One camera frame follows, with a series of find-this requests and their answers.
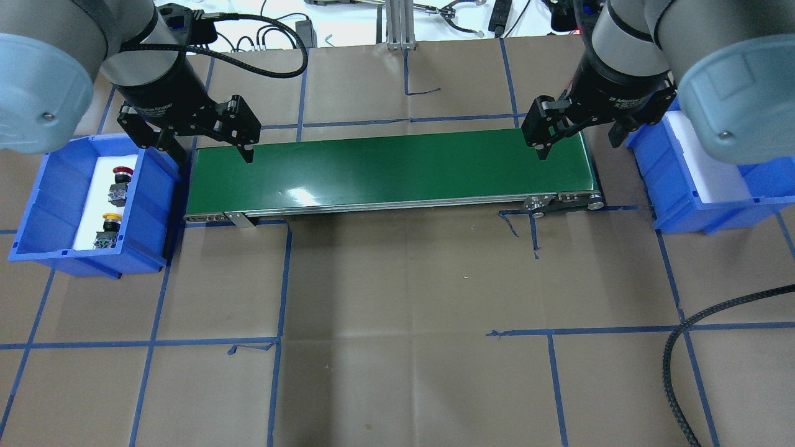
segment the metal bracket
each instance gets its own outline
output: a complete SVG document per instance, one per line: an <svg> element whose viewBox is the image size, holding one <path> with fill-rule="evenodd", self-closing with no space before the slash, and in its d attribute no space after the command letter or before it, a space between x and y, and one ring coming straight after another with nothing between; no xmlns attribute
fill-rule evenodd
<svg viewBox="0 0 795 447"><path fill-rule="evenodd" d="M414 40L414 0L386 0L386 47L416 49Z"/></svg>
<svg viewBox="0 0 795 447"><path fill-rule="evenodd" d="M245 214L241 212L224 212L229 220L235 224L236 227L241 228L252 228L254 226L254 222L256 219L251 219L250 217L246 217Z"/></svg>
<svg viewBox="0 0 795 447"><path fill-rule="evenodd" d="M550 213L557 214L584 209L594 211L603 206L604 200L599 191L549 192L528 196L524 209L539 219Z"/></svg>

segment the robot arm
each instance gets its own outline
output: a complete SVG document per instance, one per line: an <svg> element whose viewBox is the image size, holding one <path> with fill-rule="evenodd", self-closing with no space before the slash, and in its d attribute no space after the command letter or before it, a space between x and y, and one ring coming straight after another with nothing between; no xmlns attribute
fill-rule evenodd
<svg viewBox="0 0 795 447"><path fill-rule="evenodd" d="M522 132L545 159L587 126L613 146L658 122L677 94L699 140L735 164L795 154L795 2L607 0L593 29L574 1L585 54L557 100L539 96Z"/></svg>
<svg viewBox="0 0 795 447"><path fill-rule="evenodd" d="M224 103L210 99L184 51L213 42L215 20L236 18L246 17L175 4L156 8L151 0L0 2L0 149L32 154L66 144L102 72L126 99L118 122L135 144L179 161L184 149L175 135L206 135L236 146L251 162L261 129L257 117L239 95ZM304 53L301 69L261 74L303 71L305 49L292 35ZM166 50L140 51L152 45Z"/></svg>

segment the blue plastic bin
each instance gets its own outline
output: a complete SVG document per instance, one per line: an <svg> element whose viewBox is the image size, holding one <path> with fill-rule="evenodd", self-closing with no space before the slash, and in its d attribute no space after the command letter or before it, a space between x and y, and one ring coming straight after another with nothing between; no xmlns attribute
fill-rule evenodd
<svg viewBox="0 0 795 447"><path fill-rule="evenodd" d="M667 119L655 126L641 127L626 145L635 153L654 205L654 227L664 233L713 234L728 228L753 227L795 203L795 157L739 166L751 199L704 203Z"/></svg>
<svg viewBox="0 0 795 447"><path fill-rule="evenodd" d="M138 155L115 248L73 250L98 157ZM141 149L126 135L76 139L46 154L17 230L10 261L36 261L72 276L152 273L165 265L163 246L172 194L180 180L167 155Z"/></svg>

